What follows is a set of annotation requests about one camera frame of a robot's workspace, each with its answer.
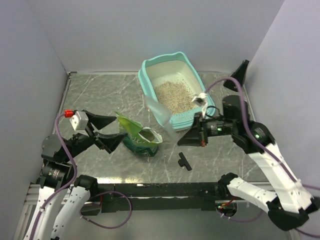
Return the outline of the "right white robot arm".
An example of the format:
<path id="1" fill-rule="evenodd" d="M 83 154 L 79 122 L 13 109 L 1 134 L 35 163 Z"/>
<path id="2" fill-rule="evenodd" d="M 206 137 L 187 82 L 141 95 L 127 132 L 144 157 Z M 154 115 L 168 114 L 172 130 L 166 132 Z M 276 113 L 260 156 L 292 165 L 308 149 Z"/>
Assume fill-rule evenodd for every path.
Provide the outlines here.
<path id="1" fill-rule="evenodd" d="M 273 191 L 262 189 L 230 172 L 218 181 L 220 197 L 230 199 L 233 196 L 248 201 L 266 212 L 283 231 L 303 226 L 309 220 L 309 214 L 319 210 L 319 197 L 312 196 L 295 177 L 268 128 L 250 120 L 245 100 L 237 95 L 224 97 L 222 112 L 213 117 L 195 113 L 191 128 L 177 144 L 205 147 L 209 137 L 231 136 L 233 142 L 259 166 Z"/>

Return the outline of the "black bag clip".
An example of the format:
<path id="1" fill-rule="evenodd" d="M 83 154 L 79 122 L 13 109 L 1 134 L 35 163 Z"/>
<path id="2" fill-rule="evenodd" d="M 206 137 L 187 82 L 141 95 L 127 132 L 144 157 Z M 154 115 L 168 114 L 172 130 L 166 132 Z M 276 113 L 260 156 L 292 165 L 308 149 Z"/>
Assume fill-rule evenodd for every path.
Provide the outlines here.
<path id="1" fill-rule="evenodd" d="M 186 168 L 187 171 L 191 171 L 192 167 L 189 164 L 188 160 L 186 159 L 185 155 L 180 152 L 179 154 L 179 160 L 178 160 L 178 164 L 181 168 Z"/>

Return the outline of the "clear plastic scoop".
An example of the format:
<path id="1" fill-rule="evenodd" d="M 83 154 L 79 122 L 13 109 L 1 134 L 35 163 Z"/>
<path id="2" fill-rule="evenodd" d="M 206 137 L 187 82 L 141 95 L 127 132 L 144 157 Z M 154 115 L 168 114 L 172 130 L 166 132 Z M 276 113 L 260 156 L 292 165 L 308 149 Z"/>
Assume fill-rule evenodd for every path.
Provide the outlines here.
<path id="1" fill-rule="evenodd" d="M 164 106 L 163 104 L 157 102 L 152 97 L 145 96 L 145 102 L 153 113 L 155 119 L 157 120 L 158 124 L 166 130 L 168 135 L 172 138 L 172 140 L 177 143 L 179 140 L 179 136 L 174 130 L 171 124 L 171 112 L 170 110 Z"/>

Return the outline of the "green cat litter bag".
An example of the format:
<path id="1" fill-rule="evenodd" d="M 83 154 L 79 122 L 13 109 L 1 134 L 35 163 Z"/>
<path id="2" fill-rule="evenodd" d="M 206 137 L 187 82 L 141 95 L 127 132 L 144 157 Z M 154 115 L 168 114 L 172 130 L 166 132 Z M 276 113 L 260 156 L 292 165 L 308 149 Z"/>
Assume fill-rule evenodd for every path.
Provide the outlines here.
<path id="1" fill-rule="evenodd" d="M 118 128 L 120 133 L 125 133 L 122 143 L 134 154 L 154 157 L 163 142 L 162 136 L 152 128 L 131 120 L 122 113 L 116 111 Z"/>

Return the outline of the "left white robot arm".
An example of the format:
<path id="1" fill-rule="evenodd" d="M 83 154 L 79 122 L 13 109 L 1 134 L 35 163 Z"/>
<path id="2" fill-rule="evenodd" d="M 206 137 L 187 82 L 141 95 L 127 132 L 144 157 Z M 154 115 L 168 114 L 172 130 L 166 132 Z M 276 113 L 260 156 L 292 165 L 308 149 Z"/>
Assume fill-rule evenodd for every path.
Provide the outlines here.
<path id="1" fill-rule="evenodd" d="M 78 175 L 74 158 L 91 146 L 109 154 L 115 151 L 126 133 L 99 131 L 116 119 L 87 110 L 65 110 L 56 117 L 55 133 L 42 142 L 43 168 L 36 181 L 36 207 L 24 239 L 62 240 L 87 201 L 103 200 L 98 180 Z"/>

